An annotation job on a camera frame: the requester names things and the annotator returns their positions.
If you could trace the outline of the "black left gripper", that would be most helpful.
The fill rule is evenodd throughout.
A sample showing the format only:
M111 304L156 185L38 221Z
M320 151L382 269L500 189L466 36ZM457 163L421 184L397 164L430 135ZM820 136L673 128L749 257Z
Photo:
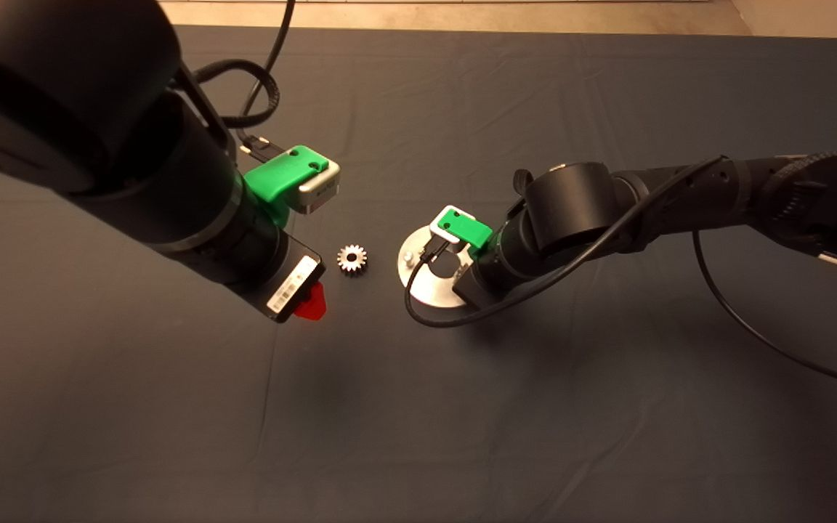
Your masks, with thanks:
M292 317L318 321L328 311L325 270L317 252L286 236L265 268L226 287L275 323Z

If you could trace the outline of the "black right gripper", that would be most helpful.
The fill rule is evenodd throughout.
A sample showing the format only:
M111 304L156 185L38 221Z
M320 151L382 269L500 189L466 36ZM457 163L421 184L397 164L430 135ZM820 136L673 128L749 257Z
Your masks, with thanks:
M519 285L518 254L512 246L489 246L456 278L452 291L478 310L498 304Z

